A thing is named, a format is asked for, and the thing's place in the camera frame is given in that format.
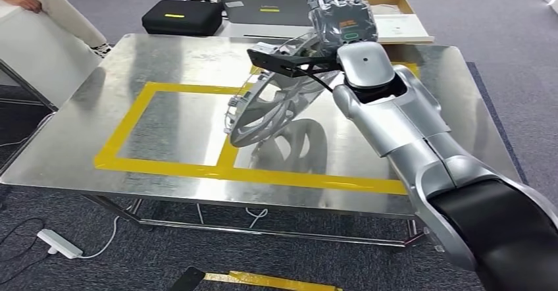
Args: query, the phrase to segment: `black cable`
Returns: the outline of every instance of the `black cable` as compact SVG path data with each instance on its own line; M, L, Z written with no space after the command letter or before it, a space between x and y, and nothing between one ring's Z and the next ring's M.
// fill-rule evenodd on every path
M23 273L25 270L27 270L27 268L31 267L32 265L35 265L36 263L39 263L39 262L41 262L41 261L47 259L49 256L50 256L50 254L48 253L48 254L45 255L45 257L42 257L42 258L40 258L40 259L37 259L37 260L33 261L32 263L30 263L29 265L23 267L23 268L22 268L21 270L19 270L15 275L13 275L13 276L11 276L10 278L8 278L8 280L0 282L0 286L2 286L2 285L4 285L4 284L6 284L6 283L8 283L8 282L10 282L10 281L12 281L12 280L14 280L18 275L20 275L20 274Z
M25 248L22 252L20 252L20 253L14 255L14 256L8 257L8 258L6 258L6 259L0 259L0 263L5 263L5 262L8 262L8 261L10 261L10 260L13 260L13 259L15 259L15 258L17 258L17 257L21 257L21 256L23 256L25 253L27 253L28 251L30 251L31 248L33 248L33 246L35 246L35 243L37 242L37 239L38 239L38 237L37 237L36 235L35 235L35 236L23 235L23 234L20 234L20 233L17 233L17 232L16 232L16 230L17 230L18 228L20 228L23 224L26 224L26 223L29 222L29 221L39 221L40 224L41 224L41 228L40 228L39 230L42 230L42 229L45 228L45 220L43 220L43 219L41 219L41 218L39 218L39 217L32 217L32 218L30 218L30 219L26 219L26 220L23 220L23 221L19 222L16 226L14 226L14 228L12 228L12 229L8 232L8 234L6 234L6 236L4 236L4 237L0 240L0 245L2 245L2 244L6 241L6 239L7 239L8 237L10 237L11 234L14 234L14 235L16 235L16 236L23 236L23 237L34 237L33 242L32 242L27 248ZM14 278L16 278L18 275L20 275L22 272L24 272L27 268L31 267L32 265L35 265L36 263L38 263L38 262L40 262L40 261L43 261L44 259L46 259L46 258L49 257L49 256L50 256L50 255L47 254L45 257L42 257L41 259L38 259L38 260L36 260L36 261L30 263L29 265L25 266L23 269L19 270L15 275L11 276L11 277L8 278L6 281L0 282L0 286L3 285L3 284L6 284L6 283L8 283L8 282L10 282L10 281L13 280Z
M318 83L320 83L320 85L324 86L324 88L326 88L329 92L333 92L333 89L330 86L328 86L325 82L323 82L320 78L310 74L309 72L303 70L300 67L295 68L295 70L298 70L299 72L302 72L304 75L312 78L313 80L316 80Z

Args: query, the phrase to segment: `gray carpet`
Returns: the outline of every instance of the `gray carpet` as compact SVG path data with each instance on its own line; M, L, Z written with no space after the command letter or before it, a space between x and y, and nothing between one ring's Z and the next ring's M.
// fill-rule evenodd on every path
M515 157L475 64L468 66ZM12 124L0 130L2 137L6 135L0 142L25 137L44 112L41 107L0 104L0 120ZM15 149L16 146L0 148L0 162ZM2 186L0 203L0 237L24 219L42 217L47 228L55 229L90 255L103 247L111 233L113 216L77 194ZM242 208L204 205L202 209L210 224L247 226L252 221ZM195 205L187 203L148 201L140 213L144 217L197 222ZM271 210L257 228L393 239L405 235L402 221L280 210ZM30 223L18 233L32 236L38 229L37 223ZM0 246L0 259L19 253L31 241L25 236L10 237ZM24 257L0 263L0 283L42 258L46 250L47 245L38 242ZM0 286L0 290L167 290L190 265L208 272L237 270L333 284L344 290L482 290L474 274L446 263L426 241L399 250L174 228L146 232L124 221L120 222L113 244L98 258L49 257ZM204 282L199 290L266 288Z
M142 32L140 18L158 0L70 0L111 42ZM409 0L437 42L457 45L509 146L517 153L530 184L554 203L558 161L558 15L542 0ZM4 115L0 114L0 123ZM112 216L74 194L0 188L0 236L18 221L42 216L91 254L111 231ZM204 206L207 220L247 225L241 209ZM142 210L168 218L196 220L192 205L150 203ZM395 225L374 219L271 211L259 226L309 226L317 232L400 235ZM0 259L16 253L25 237L0 248ZM0 282L42 257L46 246L10 263L0 264ZM31 267L0 290L166 290L189 265L202 270L244 270L334 284L344 290L482 290L471 273L448 265L427 243L394 252L349 244L276 240L192 230L158 228L144 232L123 223L113 245L97 259L67 260L59 255ZM205 283L200 290L248 290Z

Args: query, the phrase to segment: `yellow tape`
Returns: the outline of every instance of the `yellow tape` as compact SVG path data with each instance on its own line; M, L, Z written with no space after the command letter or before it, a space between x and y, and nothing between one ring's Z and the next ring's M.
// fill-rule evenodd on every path
M183 14L165 13L165 16L168 16L168 17L171 17L171 18L184 18Z
M228 275L206 273L204 280L248 284L252 286L267 286L291 291L342 291L342 289L336 288L335 286L327 286L325 284L301 282L239 271L230 271Z
M407 66L415 75L419 73L414 63L396 63ZM383 180L372 178L329 176L323 174L304 174L286 171L265 171L261 169L235 168L234 161L238 149L225 141L215 166L196 165L187 163L170 163L150 161L145 159L131 159L117 157L122 147L149 102L156 92L188 92L235 95L245 92L251 84L242 88L199 86L183 84L146 83L143 90L117 126L113 135L108 139L101 151L93 160L95 168L114 171L140 172L145 174L161 174L166 176L185 176L194 178L213 178L218 180L232 180L242 182L256 182L261 184L281 184L285 186L299 186L307 188L325 188L337 190L352 190L362 192L376 192L381 194L407 194L405 187L398 180Z
M262 70L263 69L252 65L252 68L250 68L250 75L260 75Z
M392 65L403 65L406 66L415 76L420 79L420 70L419 66L416 63L407 63L407 62L392 62Z

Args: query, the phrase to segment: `laptop lid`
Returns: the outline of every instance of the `laptop lid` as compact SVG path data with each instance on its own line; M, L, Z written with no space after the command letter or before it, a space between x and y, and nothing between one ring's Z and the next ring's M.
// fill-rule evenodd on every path
M221 0L230 22L311 26L306 0Z

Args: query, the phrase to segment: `black bracket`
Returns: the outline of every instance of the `black bracket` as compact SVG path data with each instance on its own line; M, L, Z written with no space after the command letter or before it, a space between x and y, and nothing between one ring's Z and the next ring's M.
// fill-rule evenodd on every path
M278 74L296 78L319 74L321 72L330 72L332 70L341 70L341 65L337 63L336 57L303 57L288 56L281 54L266 54L253 49L248 50L248 55L252 61L252 65L256 67L276 72Z

